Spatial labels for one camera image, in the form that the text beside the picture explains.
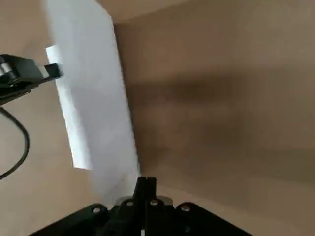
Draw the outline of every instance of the silver screw head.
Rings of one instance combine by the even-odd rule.
[[[101,211],[100,208],[94,208],[94,209],[93,209],[93,213],[99,213],[100,211]]]
[[[190,211],[190,207],[187,206],[187,205],[182,205],[181,209],[182,209],[182,211],[184,211],[184,212]]]
[[[131,207],[131,206],[133,206],[133,202],[132,202],[132,201],[127,202],[126,205],[127,205],[128,207]]]
[[[153,205],[153,206],[156,206],[156,205],[158,205],[158,200],[153,199],[153,200],[150,201],[150,204]]]

